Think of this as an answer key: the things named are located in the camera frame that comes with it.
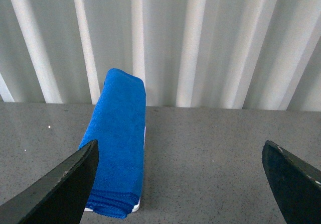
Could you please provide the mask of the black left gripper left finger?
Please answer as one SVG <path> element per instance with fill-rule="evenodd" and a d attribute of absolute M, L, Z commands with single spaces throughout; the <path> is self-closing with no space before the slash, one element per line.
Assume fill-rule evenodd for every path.
<path fill-rule="evenodd" d="M 1 205 L 1 223 L 79 223 L 98 161 L 98 142 L 93 140 Z"/>

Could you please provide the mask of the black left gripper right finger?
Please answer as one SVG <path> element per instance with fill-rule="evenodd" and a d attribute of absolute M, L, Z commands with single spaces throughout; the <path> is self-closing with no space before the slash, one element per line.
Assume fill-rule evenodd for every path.
<path fill-rule="evenodd" d="M 269 140 L 262 164 L 286 223 L 320 223 L 320 170 Z"/>

